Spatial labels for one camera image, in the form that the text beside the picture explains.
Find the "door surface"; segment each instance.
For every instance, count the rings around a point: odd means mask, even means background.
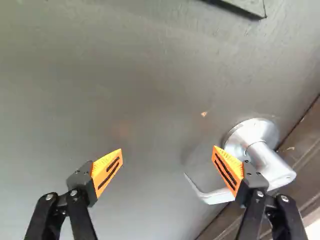
[[[200,0],[2,0],[2,239],[117,148],[124,165],[90,210],[98,237],[195,239],[224,205],[183,172],[224,186],[210,156],[231,127],[264,117],[283,139],[319,92],[320,2],[265,7],[252,21]]]

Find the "door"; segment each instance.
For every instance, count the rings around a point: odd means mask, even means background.
[[[40,196],[122,148],[90,211],[98,237],[194,240],[224,205],[183,172],[222,187],[211,149],[231,127],[263,117],[283,139],[319,93],[320,2],[265,7],[252,21],[200,0],[1,1],[2,238],[22,239]]]

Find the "door handle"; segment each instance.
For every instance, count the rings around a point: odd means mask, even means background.
[[[223,141],[224,150],[240,161],[249,161],[269,182],[267,191],[291,183],[296,172],[276,153],[274,148],[279,141],[279,130],[270,120],[251,118],[232,128]],[[232,192],[221,188],[212,192],[202,192],[184,173],[197,196],[209,205],[235,200]]]

